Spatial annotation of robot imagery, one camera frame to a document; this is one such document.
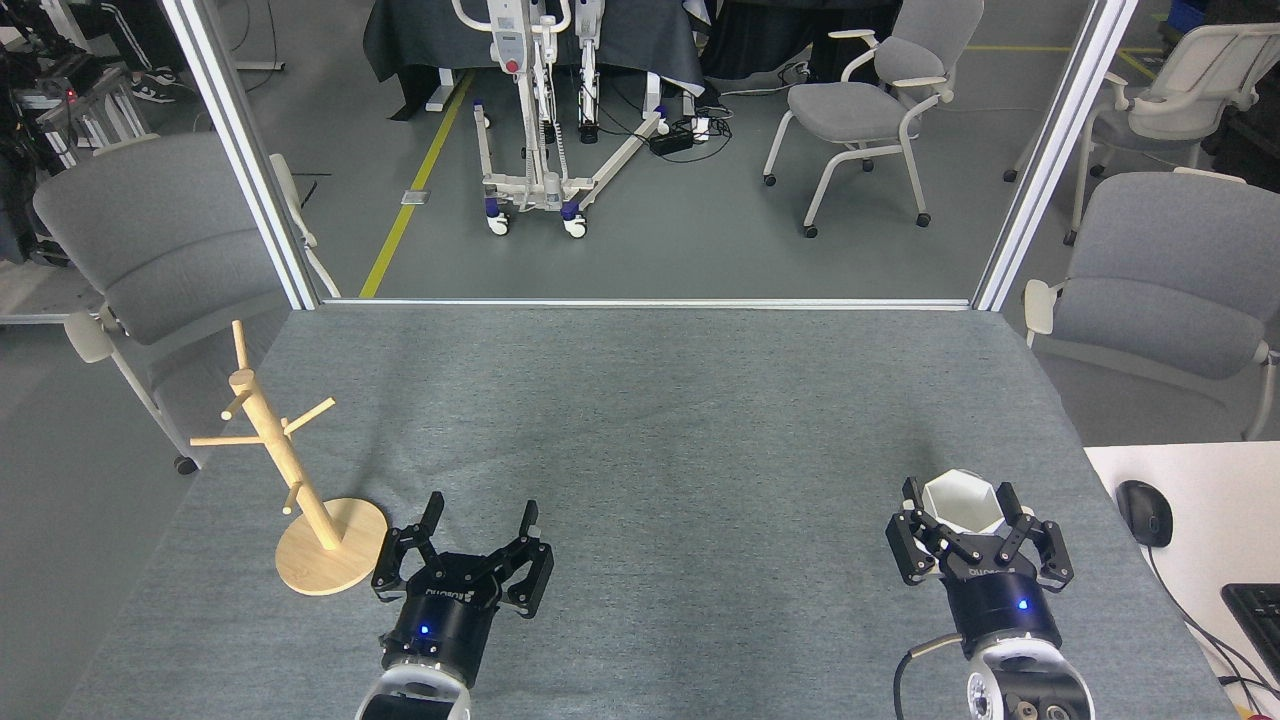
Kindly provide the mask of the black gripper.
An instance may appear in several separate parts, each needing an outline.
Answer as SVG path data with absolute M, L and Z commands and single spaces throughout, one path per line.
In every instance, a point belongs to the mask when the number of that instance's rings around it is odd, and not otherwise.
M 995 497 L 1004 520 L 991 533 L 1000 542 L 988 552 L 989 566 L 974 568 L 968 564 L 977 562 L 977 546 L 923 509 L 915 477 L 904 482 L 902 497 L 911 507 L 896 511 L 886 527 L 902 580 L 919 585 L 950 555 L 964 561 L 945 566 L 945 589 L 965 659 L 1009 637 L 1029 635 L 1055 648 L 1062 644 L 1041 588 L 1061 591 L 1074 578 L 1057 523 L 1037 519 L 1023 509 L 1011 483 L 1000 484 Z M 1038 571 L 1020 555 L 1025 539 L 1039 556 Z
M 380 601 L 406 596 L 394 628 L 381 638 L 381 666 L 440 664 L 472 687 L 497 605 L 509 605 L 524 619 L 535 618 L 554 555 L 535 532 L 539 509 L 529 500 L 516 539 L 484 559 L 443 553 L 443 575 L 438 577 L 430 569 L 442 568 L 431 537 L 444 505 L 443 493 L 433 491 L 420 521 L 389 527 L 381 542 L 372 592 Z M 406 583 L 401 568 L 411 550 L 420 552 L 426 568 Z

